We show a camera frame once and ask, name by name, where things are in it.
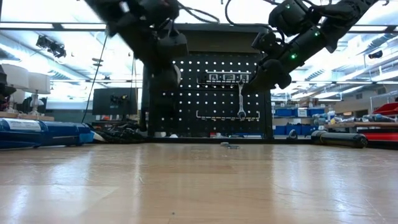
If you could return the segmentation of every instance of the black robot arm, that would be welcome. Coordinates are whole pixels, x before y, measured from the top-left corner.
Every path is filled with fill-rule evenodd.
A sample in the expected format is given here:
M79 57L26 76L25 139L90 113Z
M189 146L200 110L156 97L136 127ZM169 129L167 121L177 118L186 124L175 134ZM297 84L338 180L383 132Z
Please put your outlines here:
M269 24L286 36L298 34L289 43L278 40L271 29L264 29L252 47L265 56L256 65L254 76L244 93L254 93L290 85L289 73L324 47L333 53L337 43L378 0L342 0L327 6L307 7L301 0L286 0L269 15ZM325 21L319 26L321 17Z

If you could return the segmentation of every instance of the wrench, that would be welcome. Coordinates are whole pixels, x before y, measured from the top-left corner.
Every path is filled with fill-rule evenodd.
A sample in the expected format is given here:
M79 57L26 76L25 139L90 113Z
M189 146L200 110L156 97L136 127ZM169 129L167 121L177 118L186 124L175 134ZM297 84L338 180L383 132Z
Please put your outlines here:
M239 87L239 111L238 111L238 117L241 119L244 119L246 117L246 112L243 110L243 96L242 96L242 89L243 89L243 81L238 82L238 87Z

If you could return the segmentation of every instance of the red object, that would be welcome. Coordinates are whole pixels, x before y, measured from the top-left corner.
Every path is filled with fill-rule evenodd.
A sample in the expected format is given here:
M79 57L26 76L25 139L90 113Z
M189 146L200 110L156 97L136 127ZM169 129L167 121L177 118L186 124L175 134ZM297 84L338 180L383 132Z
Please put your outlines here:
M369 141L396 141L398 142L398 133L362 133Z
M379 109L373 111L373 114L395 115L398 114L398 103L387 103Z

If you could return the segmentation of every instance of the lamp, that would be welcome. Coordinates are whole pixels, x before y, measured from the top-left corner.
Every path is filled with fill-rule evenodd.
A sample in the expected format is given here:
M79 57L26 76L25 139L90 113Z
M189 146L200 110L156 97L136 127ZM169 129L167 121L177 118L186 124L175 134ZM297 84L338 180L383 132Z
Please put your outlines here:
M30 72L29 73L29 88L26 92L32 93L32 111L31 115L40 116L37 111L39 106L39 94L50 94L51 84L50 77L41 73Z
M2 65L4 72L7 74L7 85L16 89L25 90L29 87L28 70L17 65ZM10 95L7 107L7 113L18 113L14 109L16 103L24 101L24 92L17 91Z

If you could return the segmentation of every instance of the black cylinder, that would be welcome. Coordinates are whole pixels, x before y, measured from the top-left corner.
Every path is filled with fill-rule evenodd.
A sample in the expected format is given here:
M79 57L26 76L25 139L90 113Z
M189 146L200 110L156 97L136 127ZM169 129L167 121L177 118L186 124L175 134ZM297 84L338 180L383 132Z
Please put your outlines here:
M314 131L311 134L314 144L327 146L346 146L362 149L368 145L368 139L363 134L328 133L326 131Z

